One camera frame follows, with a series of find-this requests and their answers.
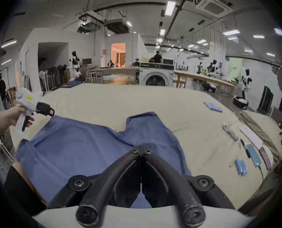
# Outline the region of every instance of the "white sponge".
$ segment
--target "white sponge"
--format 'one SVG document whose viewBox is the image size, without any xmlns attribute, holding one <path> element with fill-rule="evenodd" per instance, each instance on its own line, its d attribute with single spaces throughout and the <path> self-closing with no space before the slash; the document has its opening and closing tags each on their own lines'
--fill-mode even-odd
<svg viewBox="0 0 282 228">
<path fill-rule="evenodd" d="M 226 124 L 223 124 L 222 126 L 223 126 L 223 129 L 224 129 L 228 134 L 230 134 L 231 137 L 232 137 L 235 141 L 238 140 L 239 137 L 238 137 L 237 133 L 235 132 L 235 130 L 231 127 L 232 124 L 226 123 Z"/>
</svg>

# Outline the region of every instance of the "ceiling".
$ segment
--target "ceiling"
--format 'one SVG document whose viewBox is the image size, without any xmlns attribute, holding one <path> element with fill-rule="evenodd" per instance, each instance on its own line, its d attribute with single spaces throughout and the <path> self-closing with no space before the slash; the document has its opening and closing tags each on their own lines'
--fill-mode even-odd
<svg viewBox="0 0 282 228">
<path fill-rule="evenodd" d="M 228 40 L 225 36 L 227 55 L 253 56 L 266 61 L 273 60 L 282 64 L 282 36 L 274 33 L 278 28 L 277 22 L 258 0 L 226 0 L 231 2 L 233 13 L 218 20 L 212 15 L 197 10 L 196 5 L 186 1 L 182 6 L 171 30 L 167 36 L 170 39 L 165 45 L 174 45 L 187 48 L 189 44 L 195 44 L 198 40 L 205 38 L 210 40 L 211 28 L 214 23 L 222 22 L 224 31 L 238 29 L 240 34 L 235 35 L 237 40 Z M 167 0 L 90 0 L 88 8 L 97 10 L 106 6 L 123 4 L 128 2 L 162 2 Z M 7 55 L 15 57 L 23 45 L 30 31 L 35 27 L 49 27 L 76 31 L 79 26 L 79 15 L 86 7 L 87 0 L 23 0 L 15 9 L 14 13 L 26 12 L 25 15 L 11 17 L 4 30 L 0 33 L 0 46 L 5 31 L 4 41 L 15 38 L 17 43 L 6 47 Z M 119 11 L 125 15 L 124 21 L 130 21 L 133 27 L 130 32 L 137 32 L 145 44 L 155 44 L 159 35 L 159 22 L 163 22 L 163 29 L 168 29 L 172 16 L 161 17 L 161 10 L 165 5 L 133 5 L 118 6 L 98 13 L 106 19 L 122 18 Z M 253 35 L 264 35 L 265 39 L 255 39 Z M 208 46 L 200 46 L 196 51 L 208 53 Z"/>
</svg>

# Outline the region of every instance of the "paper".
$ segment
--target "paper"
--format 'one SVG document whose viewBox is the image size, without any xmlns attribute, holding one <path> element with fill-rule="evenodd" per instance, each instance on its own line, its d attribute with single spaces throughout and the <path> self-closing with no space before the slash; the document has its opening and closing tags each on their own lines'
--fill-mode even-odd
<svg viewBox="0 0 282 228">
<path fill-rule="evenodd" d="M 257 150 L 261 148 L 262 140 L 248 126 L 244 125 L 239 129 L 248 137 L 248 139 L 253 143 L 253 145 L 255 145 Z"/>
</svg>

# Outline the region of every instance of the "washing machine door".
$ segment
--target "washing machine door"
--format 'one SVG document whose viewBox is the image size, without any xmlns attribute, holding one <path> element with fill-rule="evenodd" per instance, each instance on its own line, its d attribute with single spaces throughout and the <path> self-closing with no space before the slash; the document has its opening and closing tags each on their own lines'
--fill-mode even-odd
<svg viewBox="0 0 282 228">
<path fill-rule="evenodd" d="M 151 72 L 142 80 L 142 85 L 146 86 L 168 86 L 168 78 L 161 72 Z"/>
</svg>

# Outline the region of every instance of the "human hand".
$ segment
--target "human hand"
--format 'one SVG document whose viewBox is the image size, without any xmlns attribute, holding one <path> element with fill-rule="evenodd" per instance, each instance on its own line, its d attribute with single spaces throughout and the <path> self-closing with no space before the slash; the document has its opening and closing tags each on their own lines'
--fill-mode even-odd
<svg viewBox="0 0 282 228">
<path fill-rule="evenodd" d="M 22 106 L 15 106 L 15 107 L 10 108 L 9 110 L 6 110 L 5 118 L 7 119 L 9 125 L 15 126 L 17 123 L 17 119 L 21 113 L 26 115 L 26 109 L 23 108 Z M 33 117 L 30 117 L 26 127 L 30 127 L 33 121 L 34 121 Z"/>
</svg>

